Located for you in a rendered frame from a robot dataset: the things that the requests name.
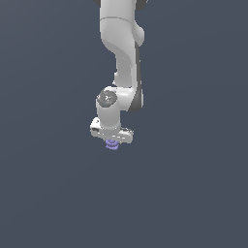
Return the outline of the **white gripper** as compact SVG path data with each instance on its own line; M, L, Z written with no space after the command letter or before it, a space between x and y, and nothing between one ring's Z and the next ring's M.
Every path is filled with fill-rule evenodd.
M100 125L100 119L95 117L90 124L90 133L93 137L102 140L117 140L119 143L131 143L134 131L128 128L117 127L114 130L106 130Z

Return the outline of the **small purple object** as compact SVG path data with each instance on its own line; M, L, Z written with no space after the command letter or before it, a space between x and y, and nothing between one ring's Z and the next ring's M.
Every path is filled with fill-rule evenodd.
M106 139L106 148L111 150L117 150L119 143L117 140Z

